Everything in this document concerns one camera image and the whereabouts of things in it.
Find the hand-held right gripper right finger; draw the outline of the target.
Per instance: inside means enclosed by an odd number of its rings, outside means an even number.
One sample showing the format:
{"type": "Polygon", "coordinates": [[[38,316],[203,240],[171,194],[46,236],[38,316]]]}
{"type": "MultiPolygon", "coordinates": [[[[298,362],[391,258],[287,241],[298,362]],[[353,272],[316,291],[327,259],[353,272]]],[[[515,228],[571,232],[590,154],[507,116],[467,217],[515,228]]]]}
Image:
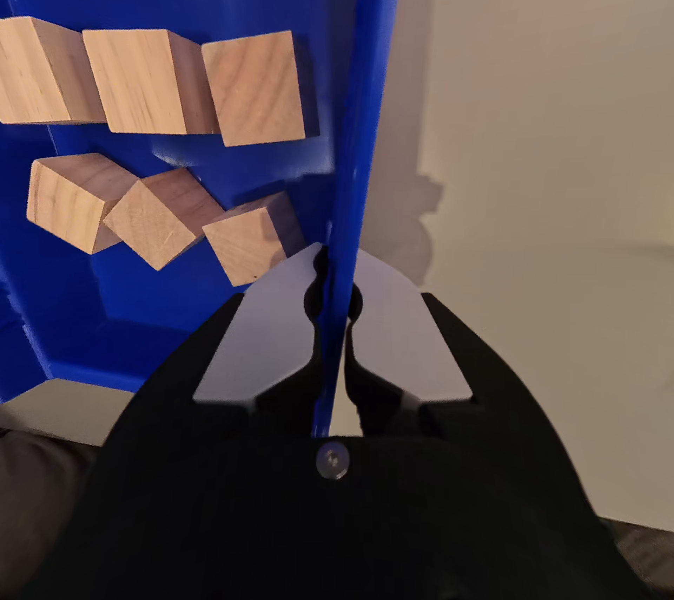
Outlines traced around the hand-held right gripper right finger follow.
{"type": "Polygon", "coordinates": [[[360,249],[344,345],[344,383],[364,436],[427,404],[463,406],[473,392],[417,286],[360,249]]]}

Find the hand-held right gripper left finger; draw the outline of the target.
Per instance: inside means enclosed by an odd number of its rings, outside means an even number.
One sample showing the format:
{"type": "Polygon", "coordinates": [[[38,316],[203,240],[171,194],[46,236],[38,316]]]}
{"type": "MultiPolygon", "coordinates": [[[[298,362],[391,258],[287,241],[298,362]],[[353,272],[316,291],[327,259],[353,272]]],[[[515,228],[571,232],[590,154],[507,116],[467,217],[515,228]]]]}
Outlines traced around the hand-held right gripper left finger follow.
{"type": "Polygon", "coordinates": [[[310,436],[324,386],[325,246],[316,242],[251,284],[193,395],[268,414],[310,436]]]}

